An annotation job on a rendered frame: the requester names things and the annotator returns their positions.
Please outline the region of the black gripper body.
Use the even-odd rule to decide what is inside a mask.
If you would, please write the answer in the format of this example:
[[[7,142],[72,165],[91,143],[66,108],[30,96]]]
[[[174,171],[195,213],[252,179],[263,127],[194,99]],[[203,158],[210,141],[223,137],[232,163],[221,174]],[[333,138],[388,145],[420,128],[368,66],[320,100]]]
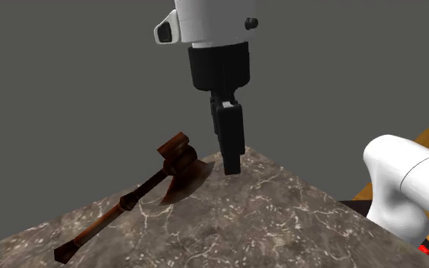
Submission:
[[[222,101],[234,101],[235,91],[249,83],[248,42],[187,50],[196,89],[211,91]]]

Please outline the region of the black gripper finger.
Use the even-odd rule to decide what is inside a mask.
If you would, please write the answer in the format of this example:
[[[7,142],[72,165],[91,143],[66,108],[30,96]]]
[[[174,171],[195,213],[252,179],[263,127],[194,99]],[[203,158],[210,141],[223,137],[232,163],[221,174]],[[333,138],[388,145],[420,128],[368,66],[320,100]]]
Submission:
[[[216,108],[216,115],[225,175],[240,174],[240,157],[245,153],[242,106],[224,101]]]
[[[210,97],[210,111],[213,118],[213,129],[216,135],[219,135],[219,119],[218,119],[218,108],[222,104],[219,102],[218,98],[215,96]]]

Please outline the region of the brown wooden axe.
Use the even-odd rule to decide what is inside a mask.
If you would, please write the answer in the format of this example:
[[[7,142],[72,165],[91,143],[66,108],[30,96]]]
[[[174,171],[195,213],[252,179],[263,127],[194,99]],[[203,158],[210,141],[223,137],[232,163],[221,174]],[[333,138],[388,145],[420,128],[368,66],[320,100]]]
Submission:
[[[196,150],[189,145],[189,138],[182,132],[160,146],[157,152],[164,158],[162,168],[134,191],[120,197],[118,204],[104,213],[82,233],[54,249],[55,261],[67,264],[80,247],[125,211],[132,210],[147,193],[165,178],[172,177],[171,183],[159,203],[160,206],[175,204],[194,193],[209,177],[214,167],[213,162],[206,163],[198,159]]]

